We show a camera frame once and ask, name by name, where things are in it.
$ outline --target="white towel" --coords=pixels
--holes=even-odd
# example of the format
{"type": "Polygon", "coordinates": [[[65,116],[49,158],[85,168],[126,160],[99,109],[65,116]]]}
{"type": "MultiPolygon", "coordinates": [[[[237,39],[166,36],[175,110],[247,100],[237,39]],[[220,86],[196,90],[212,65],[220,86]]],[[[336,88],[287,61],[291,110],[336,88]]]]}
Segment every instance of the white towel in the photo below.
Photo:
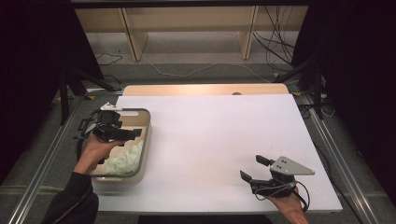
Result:
{"type": "Polygon", "coordinates": [[[133,145],[117,157],[109,159],[106,167],[107,175],[128,175],[137,169],[142,153],[143,140],[133,145]]]}

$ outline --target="human hand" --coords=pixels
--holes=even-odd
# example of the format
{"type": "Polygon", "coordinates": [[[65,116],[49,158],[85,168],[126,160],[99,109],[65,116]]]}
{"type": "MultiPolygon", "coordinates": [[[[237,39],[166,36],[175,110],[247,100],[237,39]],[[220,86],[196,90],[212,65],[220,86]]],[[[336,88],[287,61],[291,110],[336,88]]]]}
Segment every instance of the human hand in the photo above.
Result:
{"type": "Polygon", "coordinates": [[[102,142],[97,135],[91,133],[74,172],[85,175],[90,174],[92,170],[96,169],[100,160],[108,159],[113,147],[120,146],[124,143],[122,141],[102,142]]]}
{"type": "Polygon", "coordinates": [[[267,197],[276,208],[283,214],[283,216],[292,224],[308,223],[305,213],[301,206],[301,201],[297,196],[291,194],[289,197],[275,198],[267,197]]]}

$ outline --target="wire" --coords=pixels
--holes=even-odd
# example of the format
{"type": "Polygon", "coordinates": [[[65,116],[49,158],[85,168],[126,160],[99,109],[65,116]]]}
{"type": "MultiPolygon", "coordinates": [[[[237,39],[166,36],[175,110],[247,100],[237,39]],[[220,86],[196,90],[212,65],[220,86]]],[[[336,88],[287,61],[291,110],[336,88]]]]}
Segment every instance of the wire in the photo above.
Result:
{"type": "Polygon", "coordinates": [[[331,171],[332,167],[330,166],[330,162],[327,159],[326,155],[324,154],[324,152],[322,150],[320,150],[320,148],[318,147],[318,145],[314,141],[312,141],[312,142],[314,143],[315,149],[320,153],[320,155],[322,155],[323,159],[326,161],[327,173],[328,173],[328,177],[329,177],[330,182],[334,185],[334,187],[337,189],[337,191],[344,198],[344,200],[346,201],[347,205],[349,206],[349,208],[352,211],[352,213],[355,216],[355,218],[359,221],[360,224],[362,224],[363,222],[361,221],[361,218],[359,217],[359,215],[356,213],[355,209],[353,209],[352,204],[350,204],[350,202],[347,199],[347,197],[344,195],[344,193],[340,190],[340,188],[335,184],[334,180],[332,179],[332,171],[331,171]]]}
{"type": "Polygon", "coordinates": [[[115,63],[116,61],[119,61],[119,60],[122,59],[122,56],[121,56],[121,55],[118,55],[118,54],[103,53],[103,54],[99,55],[98,57],[96,57],[96,60],[99,59],[99,58],[101,58],[101,57],[104,56],[104,55],[108,55],[108,56],[111,56],[111,57],[119,57],[119,58],[116,59],[115,61],[111,61],[111,63],[99,63],[99,65],[110,65],[110,64],[113,64],[113,63],[115,63]]]}
{"type": "Polygon", "coordinates": [[[244,65],[241,65],[241,64],[236,64],[236,63],[212,63],[212,64],[210,64],[209,66],[205,66],[205,67],[203,67],[203,68],[197,69],[197,70],[195,70],[195,71],[193,71],[193,72],[190,72],[190,73],[188,73],[188,74],[178,75],[178,74],[171,74],[171,73],[162,72],[162,71],[160,71],[160,69],[157,68],[154,64],[152,64],[151,62],[149,62],[145,57],[142,57],[142,58],[143,58],[146,62],[148,62],[148,63],[157,71],[158,74],[163,75],[163,76],[169,76],[169,77],[189,77],[189,76],[194,75],[194,74],[197,73],[197,72],[206,70],[206,69],[211,68],[211,67],[213,67],[213,66],[215,66],[215,65],[225,64],[225,65],[243,67],[243,68],[247,69],[247,70],[248,70],[251,74],[253,74],[255,77],[258,77],[259,79],[261,79],[261,80],[263,80],[263,81],[265,81],[265,82],[267,82],[267,83],[271,83],[269,80],[267,80],[267,79],[265,79],[265,78],[263,78],[263,77],[257,75],[256,73],[254,73],[250,68],[248,68],[248,67],[246,67],[246,66],[244,66],[244,65]]]}
{"type": "Polygon", "coordinates": [[[267,199],[267,197],[272,197],[272,196],[278,194],[280,191],[287,189],[288,187],[289,187],[288,184],[284,184],[284,185],[280,185],[280,186],[276,186],[276,187],[272,187],[272,188],[256,189],[256,190],[254,191],[254,195],[256,196],[256,198],[257,198],[259,201],[264,201],[264,200],[267,199]],[[279,189],[279,190],[275,191],[274,193],[272,193],[272,194],[269,195],[269,196],[266,196],[266,197],[263,197],[263,198],[259,198],[259,197],[257,196],[257,194],[259,193],[260,190],[264,190],[264,189],[279,189]]]}
{"type": "Polygon", "coordinates": [[[303,202],[303,204],[304,204],[303,210],[304,210],[304,212],[306,212],[306,210],[308,210],[308,208],[309,208],[309,205],[311,204],[311,198],[309,197],[309,191],[303,183],[301,183],[300,181],[296,181],[296,182],[299,183],[301,186],[303,186],[306,191],[306,195],[308,197],[308,203],[305,202],[305,200],[300,196],[299,193],[297,193],[297,191],[295,191],[295,190],[293,191],[293,194],[296,195],[300,199],[300,201],[303,202]]]}

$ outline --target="white table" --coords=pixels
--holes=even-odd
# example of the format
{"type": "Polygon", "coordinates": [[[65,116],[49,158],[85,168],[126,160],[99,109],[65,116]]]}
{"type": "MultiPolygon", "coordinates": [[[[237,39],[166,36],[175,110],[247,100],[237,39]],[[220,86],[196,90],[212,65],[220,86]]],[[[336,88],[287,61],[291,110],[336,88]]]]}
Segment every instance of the white table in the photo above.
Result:
{"type": "MultiPolygon", "coordinates": [[[[256,155],[287,156],[313,169],[297,175],[309,190],[308,212],[342,210],[300,112],[289,94],[121,96],[117,106],[146,108],[152,136],[143,180],[94,184],[100,211],[154,215],[264,214],[239,170],[268,180],[256,155]]],[[[299,187],[307,199],[304,188],[299,187]]]]}

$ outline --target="black mount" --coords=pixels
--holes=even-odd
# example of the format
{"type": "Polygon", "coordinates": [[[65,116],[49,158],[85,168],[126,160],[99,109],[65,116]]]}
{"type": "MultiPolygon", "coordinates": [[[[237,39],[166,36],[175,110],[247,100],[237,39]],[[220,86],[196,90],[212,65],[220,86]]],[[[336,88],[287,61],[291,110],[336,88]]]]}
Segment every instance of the black mount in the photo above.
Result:
{"type": "Polygon", "coordinates": [[[85,73],[84,71],[75,68],[75,67],[66,67],[62,71],[62,73],[59,75],[59,92],[61,95],[61,105],[62,105],[62,120],[61,120],[61,125],[64,124],[64,122],[67,120],[69,117],[69,103],[68,103],[68,96],[67,96],[67,86],[70,87],[72,92],[75,95],[85,95],[87,92],[87,89],[84,87],[84,85],[81,83],[82,79],[86,79],[90,81],[93,84],[96,84],[99,87],[102,87],[103,89],[107,91],[121,91],[122,88],[114,88],[108,84],[106,84],[104,81],[92,77],[91,75],[85,73]]]}
{"type": "Polygon", "coordinates": [[[297,184],[294,175],[313,175],[315,173],[283,156],[273,161],[257,155],[256,162],[271,168],[272,178],[270,180],[253,179],[243,171],[240,171],[240,175],[243,180],[249,183],[253,194],[259,194],[263,197],[289,197],[294,192],[297,184]]]}

